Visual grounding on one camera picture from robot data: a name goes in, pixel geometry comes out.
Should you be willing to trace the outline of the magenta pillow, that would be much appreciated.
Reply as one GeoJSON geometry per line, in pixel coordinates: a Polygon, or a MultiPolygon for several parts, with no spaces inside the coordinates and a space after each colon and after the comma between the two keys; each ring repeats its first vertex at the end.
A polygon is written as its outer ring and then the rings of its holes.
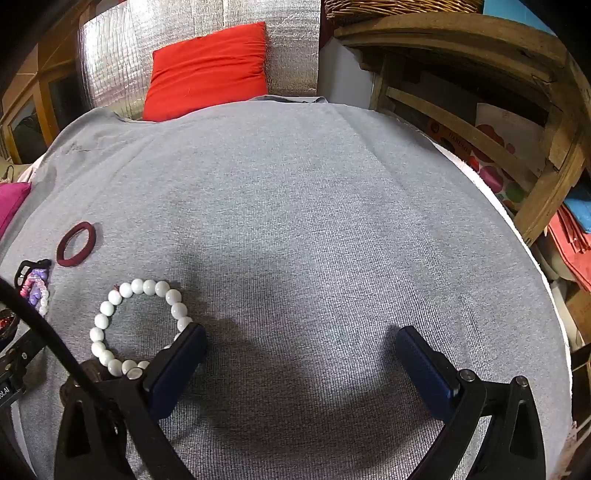
{"type": "Polygon", "coordinates": [[[4,235],[16,212],[27,198],[29,182],[2,183],[0,186],[0,237],[4,235]]]}

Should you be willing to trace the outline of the grey blanket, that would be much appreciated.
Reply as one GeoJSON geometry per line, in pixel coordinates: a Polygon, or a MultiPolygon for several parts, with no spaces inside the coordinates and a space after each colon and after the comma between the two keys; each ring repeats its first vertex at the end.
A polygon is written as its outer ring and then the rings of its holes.
{"type": "Polygon", "coordinates": [[[530,380],[554,471],[571,422],[547,282],[483,181],[402,120],[260,99],[175,120],[95,109],[48,150],[1,274],[55,267],[48,321],[78,361],[108,292],[181,292],[211,347],[162,430],[198,479],[404,479],[441,424],[394,354],[414,326],[483,380],[530,380]]]}

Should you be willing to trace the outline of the wooden cabinet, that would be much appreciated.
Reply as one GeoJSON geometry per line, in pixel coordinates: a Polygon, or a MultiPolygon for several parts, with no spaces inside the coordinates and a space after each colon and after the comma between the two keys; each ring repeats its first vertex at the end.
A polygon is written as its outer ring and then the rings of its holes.
{"type": "Polygon", "coordinates": [[[94,1],[58,1],[39,21],[1,82],[1,141],[7,158],[31,164],[86,109],[79,32],[94,1]]]}

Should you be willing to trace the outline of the wooden shelf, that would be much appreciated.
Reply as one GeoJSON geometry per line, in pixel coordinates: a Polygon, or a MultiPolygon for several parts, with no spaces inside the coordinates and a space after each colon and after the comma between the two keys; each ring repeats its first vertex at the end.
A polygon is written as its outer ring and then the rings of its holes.
{"type": "Polygon", "coordinates": [[[555,36],[468,13],[390,16],[335,35],[377,73],[370,107],[463,155],[533,244],[590,168],[590,85],[555,36]]]}

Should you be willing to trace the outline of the red pillow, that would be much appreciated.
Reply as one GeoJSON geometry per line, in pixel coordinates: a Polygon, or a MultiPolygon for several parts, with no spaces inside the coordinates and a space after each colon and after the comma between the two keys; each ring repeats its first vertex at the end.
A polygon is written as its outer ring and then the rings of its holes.
{"type": "Polygon", "coordinates": [[[266,24],[238,25],[155,50],[142,119],[162,122],[266,93],[266,24]]]}

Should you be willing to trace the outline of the silver insulation sheet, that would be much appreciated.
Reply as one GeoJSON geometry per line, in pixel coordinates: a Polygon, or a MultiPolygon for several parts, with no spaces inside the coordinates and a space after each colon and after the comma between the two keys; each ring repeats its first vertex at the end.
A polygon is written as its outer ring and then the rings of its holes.
{"type": "Polygon", "coordinates": [[[266,94],[318,91],[318,1],[123,1],[84,22],[87,102],[166,120],[266,94]]]}

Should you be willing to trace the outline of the wicker basket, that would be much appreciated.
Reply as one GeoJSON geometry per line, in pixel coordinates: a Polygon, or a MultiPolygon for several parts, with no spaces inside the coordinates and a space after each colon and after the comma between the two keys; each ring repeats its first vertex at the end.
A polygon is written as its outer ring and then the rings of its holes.
{"type": "Polygon", "coordinates": [[[481,13],[482,0],[327,0],[325,14],[334,21],[353,21],[413,13],[481,13]]]}

